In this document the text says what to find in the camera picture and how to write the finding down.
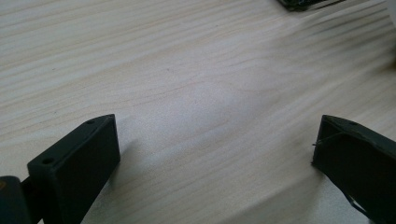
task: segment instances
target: wooden table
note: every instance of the wooden table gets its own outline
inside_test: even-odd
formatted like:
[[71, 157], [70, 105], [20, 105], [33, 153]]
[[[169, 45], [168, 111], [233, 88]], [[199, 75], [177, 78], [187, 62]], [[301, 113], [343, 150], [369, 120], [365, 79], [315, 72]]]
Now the wooden table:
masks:
[[83, 223], [368, 223], [311, 145], [323, 114], [396, 139], [383, 2], [4, 0], [0, 27], [0, 175], [117, 117], [121, 164]]

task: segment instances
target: screw hole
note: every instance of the screw hole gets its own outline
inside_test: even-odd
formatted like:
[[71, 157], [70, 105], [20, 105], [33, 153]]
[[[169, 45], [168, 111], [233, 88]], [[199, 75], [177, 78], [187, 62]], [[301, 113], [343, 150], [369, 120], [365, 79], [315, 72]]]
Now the screw hole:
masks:
[[52, 163], [54, 161], [54, 159], [53, 158], [46, 158], [46, 159], [44, 159], [43, 160], [43, 164], [50, 164], [50, 163]]

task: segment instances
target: wood grain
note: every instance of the wood grain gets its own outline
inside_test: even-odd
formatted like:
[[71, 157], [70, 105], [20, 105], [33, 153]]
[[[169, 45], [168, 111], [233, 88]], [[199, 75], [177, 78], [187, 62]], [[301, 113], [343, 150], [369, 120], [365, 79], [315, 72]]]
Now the wood grain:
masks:
[[396, 139], [395, 43], [381, 1], [0, 1], [0, 175], [114, 113], [83, 223], [368, 223], [311, 144], [323, 114]]

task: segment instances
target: hole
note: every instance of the hole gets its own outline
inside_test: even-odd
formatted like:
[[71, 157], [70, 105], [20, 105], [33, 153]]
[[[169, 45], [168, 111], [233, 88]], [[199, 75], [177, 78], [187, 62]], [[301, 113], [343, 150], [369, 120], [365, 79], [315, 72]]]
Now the hole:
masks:
[[43, 164], [50, 164], [50, 163], [52, 163], [54, 161], [54, 159], [53, 158], [46, 158], [46, 159], [44, 159], [43, 160]]

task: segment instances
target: light wood surface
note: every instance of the light wood surface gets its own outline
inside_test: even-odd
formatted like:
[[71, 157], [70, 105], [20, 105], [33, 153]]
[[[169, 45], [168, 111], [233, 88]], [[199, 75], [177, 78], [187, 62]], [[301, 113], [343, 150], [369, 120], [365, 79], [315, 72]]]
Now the light wood surface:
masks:
[[311, 144], [323, 114], [396, 139], [395, 47], [381, 1], [3, 0], [0, 175], [114, 113], [121, 164], [83, 223], [368, 223]]

